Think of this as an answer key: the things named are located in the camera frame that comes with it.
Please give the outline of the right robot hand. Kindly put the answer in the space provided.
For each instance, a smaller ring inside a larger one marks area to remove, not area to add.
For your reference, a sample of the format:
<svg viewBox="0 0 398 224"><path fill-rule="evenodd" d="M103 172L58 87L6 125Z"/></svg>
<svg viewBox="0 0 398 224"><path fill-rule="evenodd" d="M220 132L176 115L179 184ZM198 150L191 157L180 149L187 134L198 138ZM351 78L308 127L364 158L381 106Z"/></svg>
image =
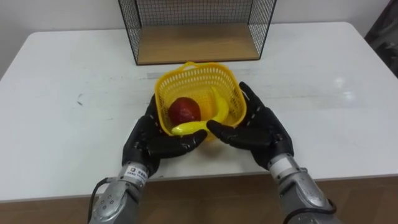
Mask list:
<svg viewBox="0 0 398 224"><path fill-rule="evenodd" d="M246 102L246 115L237 127L210 120L206 127L219 140L238 149L250 151L258 166L281 154L294 155L292 139L274 112L244 82L239 83Z"/></svg>

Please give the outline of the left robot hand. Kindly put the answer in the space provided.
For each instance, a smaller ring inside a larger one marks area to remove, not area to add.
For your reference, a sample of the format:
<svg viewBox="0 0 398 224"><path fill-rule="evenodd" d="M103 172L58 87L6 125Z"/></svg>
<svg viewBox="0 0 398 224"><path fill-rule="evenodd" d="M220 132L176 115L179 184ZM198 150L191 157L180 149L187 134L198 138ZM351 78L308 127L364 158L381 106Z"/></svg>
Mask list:
<svg viewBox="0 0 398 224"><path fill-rule="evenodd" d="M138 119L123 147L122 164L140 163L148 169L148 176L151 177L157 172L162 159L179 157L193 151L207 135L203 129L184 136L169 136L163 132L155 97L152 97L145 114Z"/></svg>

